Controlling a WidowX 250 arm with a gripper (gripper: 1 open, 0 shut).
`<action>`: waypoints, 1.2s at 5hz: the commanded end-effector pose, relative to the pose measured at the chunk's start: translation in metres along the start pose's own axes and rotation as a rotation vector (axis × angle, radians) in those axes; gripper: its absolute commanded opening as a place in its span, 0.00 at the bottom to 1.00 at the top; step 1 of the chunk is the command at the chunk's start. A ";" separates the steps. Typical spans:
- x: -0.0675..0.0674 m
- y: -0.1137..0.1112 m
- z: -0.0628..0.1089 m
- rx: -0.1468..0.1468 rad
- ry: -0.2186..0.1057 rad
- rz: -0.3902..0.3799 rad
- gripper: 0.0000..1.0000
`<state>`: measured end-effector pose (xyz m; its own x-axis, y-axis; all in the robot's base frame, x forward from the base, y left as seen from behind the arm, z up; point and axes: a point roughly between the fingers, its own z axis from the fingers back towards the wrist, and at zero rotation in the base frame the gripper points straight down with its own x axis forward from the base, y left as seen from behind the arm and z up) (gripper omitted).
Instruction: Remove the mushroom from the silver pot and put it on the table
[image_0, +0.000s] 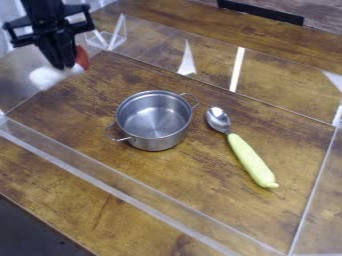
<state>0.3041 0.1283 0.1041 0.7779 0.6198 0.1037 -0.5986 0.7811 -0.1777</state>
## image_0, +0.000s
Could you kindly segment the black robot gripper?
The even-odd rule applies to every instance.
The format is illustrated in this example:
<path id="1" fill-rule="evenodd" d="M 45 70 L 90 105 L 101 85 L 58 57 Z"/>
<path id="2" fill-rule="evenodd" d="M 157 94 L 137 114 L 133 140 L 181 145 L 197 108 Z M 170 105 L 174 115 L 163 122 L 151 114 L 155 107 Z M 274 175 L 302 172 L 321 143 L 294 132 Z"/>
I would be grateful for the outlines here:
<path id="1" fill-rule="evenodd" d="M 35 44 L 51 65 L 63 70 L 75 65 L 75 35 L 95 29 L 89 4 L 62 0 L 21 0 L 26 15 L 6 22 L 15 47 Z"/>

